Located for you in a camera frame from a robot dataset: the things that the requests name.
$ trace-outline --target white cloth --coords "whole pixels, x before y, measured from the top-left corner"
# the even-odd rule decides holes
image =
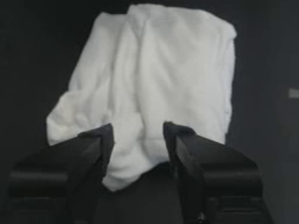
[[[164,121],[224,143],[235,37],[232,25],[204,10],[138,4],[125,15],[98,15],[46,127],[56,144],[112,123],[110,191],[168,160]]]

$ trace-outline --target fabric fold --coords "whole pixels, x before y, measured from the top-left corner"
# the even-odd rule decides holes
[[[138,4],[125,15],[98,15],[46,129],[56,144],[112,123],[110,191],[168,161],[164,121],[224,143],[235,37],[233,26],[204,10]]]

